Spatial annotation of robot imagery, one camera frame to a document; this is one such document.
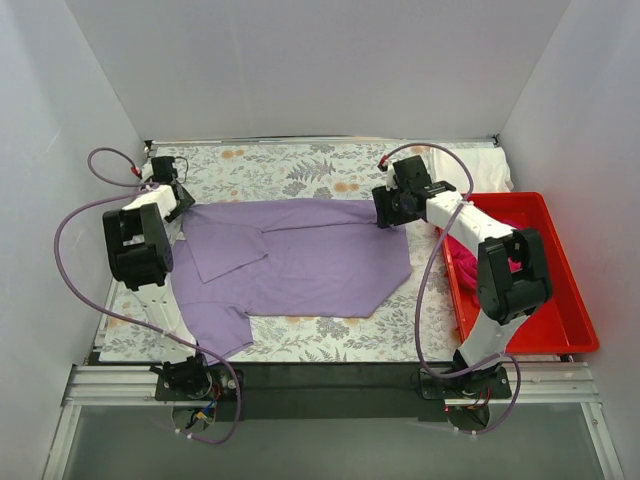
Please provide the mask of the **purple t shirt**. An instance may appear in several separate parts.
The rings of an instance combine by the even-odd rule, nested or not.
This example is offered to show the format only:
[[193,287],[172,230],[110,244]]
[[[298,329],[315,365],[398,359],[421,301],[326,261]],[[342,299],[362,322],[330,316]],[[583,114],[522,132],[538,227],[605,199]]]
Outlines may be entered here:
[[405,229],[366,200],[201,204],[182,234],[172,289],[210,364],[252,344],[252,316],[369,317],[411,275]]

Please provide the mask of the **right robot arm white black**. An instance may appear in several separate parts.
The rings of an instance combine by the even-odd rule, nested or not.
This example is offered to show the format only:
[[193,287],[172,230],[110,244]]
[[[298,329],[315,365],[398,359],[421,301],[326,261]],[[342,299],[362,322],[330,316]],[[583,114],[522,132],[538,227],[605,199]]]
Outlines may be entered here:
[[423,220],[436,226],[442,239],[454,238],[477,261],[480,311],[470,335],[456,350],[450,371],[421,365],[427,375],[452,381],[460,395],[475,397],[488,386],[488,374],[505,359],[518,329],[552,298],[541,234],[502,223],[450,183],[432,181],[418,156],[396,162],[383,157],[378,168],[386,175],[385,186],[372,191],[380,228]]

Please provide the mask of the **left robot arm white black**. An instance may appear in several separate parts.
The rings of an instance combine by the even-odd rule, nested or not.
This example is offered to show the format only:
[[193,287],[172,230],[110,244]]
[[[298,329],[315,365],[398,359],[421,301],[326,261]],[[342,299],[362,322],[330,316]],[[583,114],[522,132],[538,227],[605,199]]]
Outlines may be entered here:
[[153,367],[166,387],[189,399],[205,398],[213,386],[204,356],[179,310],[170,282],[174,258],[165,225],[195,204],[179,181],[176,157],[153,158],[139,175],[157,185],[129,205],[103,214],[107,258],[115,280],[141,304],[146,323],[160,330],[160,365]]

